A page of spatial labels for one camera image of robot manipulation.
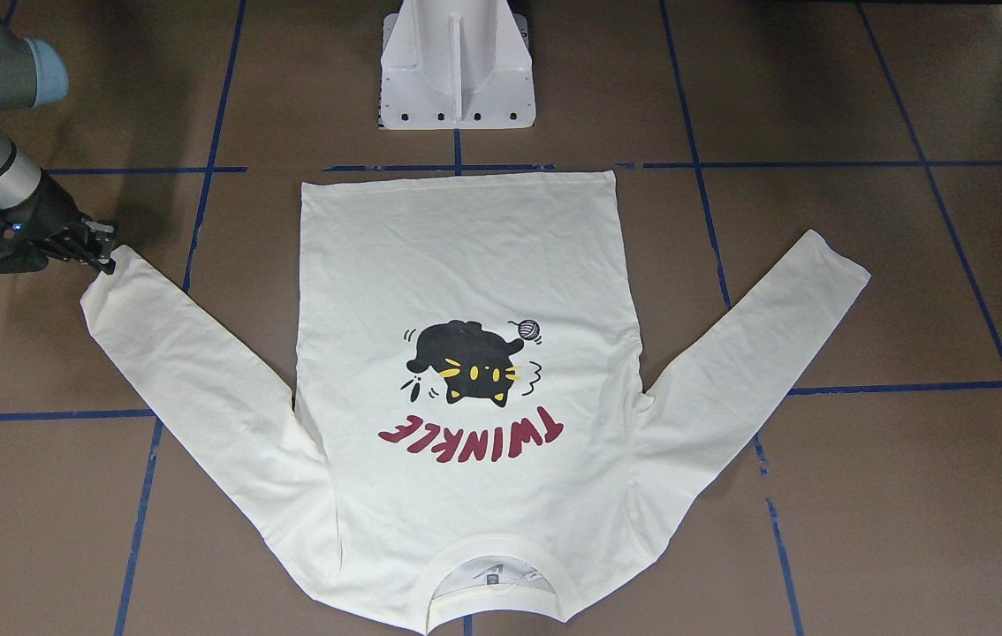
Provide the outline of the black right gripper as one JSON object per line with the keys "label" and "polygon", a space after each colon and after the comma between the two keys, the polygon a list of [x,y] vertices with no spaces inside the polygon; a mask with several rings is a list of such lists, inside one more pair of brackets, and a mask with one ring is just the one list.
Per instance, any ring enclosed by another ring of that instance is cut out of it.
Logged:
{"label": "black right gripper", "polygon": [[18,266],[46,266],[53,258],[79,261],[105,275],[116,271],[112,258],[95,254],[95,241],[102,246],[116,245],[118,223],[92,221],[48,173],[42,174],[31,198],[17,206],[10,218],[20,224],[15,233]]}

